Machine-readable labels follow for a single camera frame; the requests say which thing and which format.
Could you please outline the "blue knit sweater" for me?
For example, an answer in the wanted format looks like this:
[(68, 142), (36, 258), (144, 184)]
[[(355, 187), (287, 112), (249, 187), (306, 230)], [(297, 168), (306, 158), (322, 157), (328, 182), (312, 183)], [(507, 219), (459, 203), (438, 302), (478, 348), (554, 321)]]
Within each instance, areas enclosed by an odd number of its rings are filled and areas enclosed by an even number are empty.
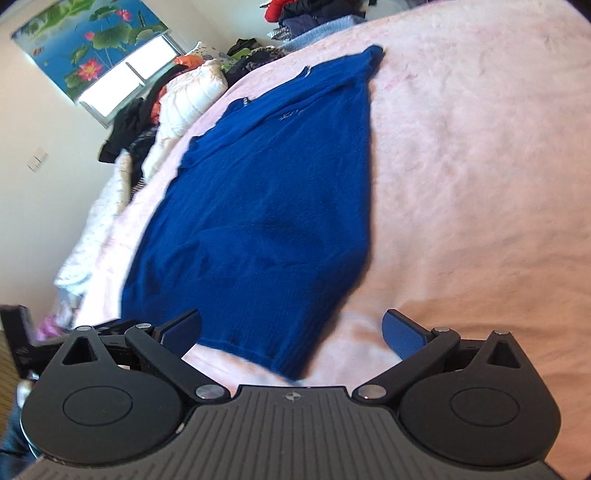
[(124, 283), (120, 314), (301, 376), (370, 250), (373, 45), (231, 102), (190, 140)]

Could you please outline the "dark clothes pile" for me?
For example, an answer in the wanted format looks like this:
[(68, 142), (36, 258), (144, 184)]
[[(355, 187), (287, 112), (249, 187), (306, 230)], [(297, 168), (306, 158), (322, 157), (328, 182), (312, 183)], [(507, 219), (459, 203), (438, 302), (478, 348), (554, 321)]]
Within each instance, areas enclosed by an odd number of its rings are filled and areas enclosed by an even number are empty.
[(271, 41), (267, 35), (272, 29), (283, 28), (290, 37), (332, 20), (356, 15), (374, 20), (401, 13), (424, 1), (295, 1), (283, 7), (280, 21), (269, 23), (263, 18), (269, 1), (216, 1), (221, 16), (221, 32), (231, 40), (228, 55), (231, 57), (243, 49), (254, 49)]

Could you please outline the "white patterned quilt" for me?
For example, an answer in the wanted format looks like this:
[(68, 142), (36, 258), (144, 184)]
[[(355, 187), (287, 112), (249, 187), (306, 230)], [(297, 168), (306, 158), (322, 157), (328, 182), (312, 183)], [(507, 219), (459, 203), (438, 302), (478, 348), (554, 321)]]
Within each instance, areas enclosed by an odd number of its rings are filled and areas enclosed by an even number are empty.
[(122, 150), (113, 164), (112, 176), (92, 204), (82, 234), (62, 264), (53, 284), (77, 296), (86, 291), (94, 268), (117, 217), (131, 198), (131, 155)]

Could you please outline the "black jacket on bed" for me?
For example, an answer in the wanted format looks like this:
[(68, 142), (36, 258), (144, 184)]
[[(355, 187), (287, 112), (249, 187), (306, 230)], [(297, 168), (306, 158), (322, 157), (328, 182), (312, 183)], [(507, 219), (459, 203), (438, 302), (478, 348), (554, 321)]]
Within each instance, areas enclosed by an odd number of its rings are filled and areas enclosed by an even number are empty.
[(160, 91), (169, 81), (187, 69), (175, 64), (162, 74), (152, 85), (145, 97), (131, 101), (115, 115), (110, 136), (102, 145), (98, 161), (114, 164), (122, 150), (127, 150), (133, 141), (151, 124), (152, 109), (159, 99)]

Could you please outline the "white puffer jacket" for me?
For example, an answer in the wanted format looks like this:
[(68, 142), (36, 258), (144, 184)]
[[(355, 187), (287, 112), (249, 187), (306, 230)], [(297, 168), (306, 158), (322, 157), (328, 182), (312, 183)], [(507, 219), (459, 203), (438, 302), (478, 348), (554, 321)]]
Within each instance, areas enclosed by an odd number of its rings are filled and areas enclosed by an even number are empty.
[(183, 75), (179, 85), (161, 99), (155, 142), (142, 163), (142, 178), (149, 183), (171, 150), (190, 127), (228, 90), (221, 61), (207, 60)]

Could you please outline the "window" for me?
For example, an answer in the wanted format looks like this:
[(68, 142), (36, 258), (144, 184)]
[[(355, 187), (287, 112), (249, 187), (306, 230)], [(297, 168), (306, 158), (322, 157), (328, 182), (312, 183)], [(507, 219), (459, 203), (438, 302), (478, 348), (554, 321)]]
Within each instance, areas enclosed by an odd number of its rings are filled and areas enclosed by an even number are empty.
[(117, 111), (145, 94), (181, 53), (169, 35), (160, 35), (103, 75), (78, 98), (77, 103), (107, 127)]

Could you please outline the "orange garment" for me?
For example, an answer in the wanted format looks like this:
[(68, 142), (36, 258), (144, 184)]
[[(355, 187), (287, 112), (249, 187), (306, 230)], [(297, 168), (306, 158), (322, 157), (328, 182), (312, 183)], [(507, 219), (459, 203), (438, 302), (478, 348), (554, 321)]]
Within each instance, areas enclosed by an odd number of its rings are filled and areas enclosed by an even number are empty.
[(173, 65), (156, 81), (146, 97), (150, 105), (148, 121), (151, 125), (159, 123), (162, 97), (179, 85), (183, 75), (187, 75), (202, 64), (204, 64), (204, 58), (193, 54), (178, 56), (173, 60)]

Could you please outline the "lotus flower roller blind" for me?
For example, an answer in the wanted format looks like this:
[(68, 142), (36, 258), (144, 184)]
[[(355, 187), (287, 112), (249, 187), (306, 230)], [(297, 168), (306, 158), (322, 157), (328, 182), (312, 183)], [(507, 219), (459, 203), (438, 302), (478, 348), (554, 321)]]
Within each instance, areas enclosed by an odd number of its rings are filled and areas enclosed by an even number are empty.
[(72, 101), (169, 27), (142, 1), (56, 1), (11, 39)]

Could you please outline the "light blue knit blanket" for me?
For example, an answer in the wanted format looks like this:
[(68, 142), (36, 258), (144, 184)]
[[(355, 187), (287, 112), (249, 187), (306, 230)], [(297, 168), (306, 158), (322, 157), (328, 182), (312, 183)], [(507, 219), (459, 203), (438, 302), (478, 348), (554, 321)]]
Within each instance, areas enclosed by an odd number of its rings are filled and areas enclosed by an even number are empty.
[(304, 47), (307, 47), (308, 45), (325, 39), (332, 34), (347, 30), (353, 26), (365, 23), (366, 21), (367, 19), (361, 16), (344, 16), (322, 25), (318, 25), (317, 27), (304, 32), (294, 39), (283, 43), (283, 45), (280, 46), (280, 49), (283, 50), (283, 52), (293, 53), (303, 49)]

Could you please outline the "red garment on pile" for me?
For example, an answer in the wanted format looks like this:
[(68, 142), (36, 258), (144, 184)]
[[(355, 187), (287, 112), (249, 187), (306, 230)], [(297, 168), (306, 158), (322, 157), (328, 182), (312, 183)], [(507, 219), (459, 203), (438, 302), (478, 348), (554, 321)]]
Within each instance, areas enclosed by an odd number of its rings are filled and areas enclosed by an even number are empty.
[(271, 0), (269, 5), (266, 6), (266, 11), (264, 12), (263, 18), (269, 23), (279, 22), (283, 7), (290, 5), (295, 1), (297, 0)]

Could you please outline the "white wall switch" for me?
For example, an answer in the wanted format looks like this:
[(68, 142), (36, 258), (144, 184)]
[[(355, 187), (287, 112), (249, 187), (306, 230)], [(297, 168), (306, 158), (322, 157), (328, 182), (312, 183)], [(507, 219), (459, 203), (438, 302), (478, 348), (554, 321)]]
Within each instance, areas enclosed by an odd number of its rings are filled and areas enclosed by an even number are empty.
[(30, 171), (36, 172), (47, 160), (48, 153), (43, 148), (38, 148), (27, 161), (27, 167)]

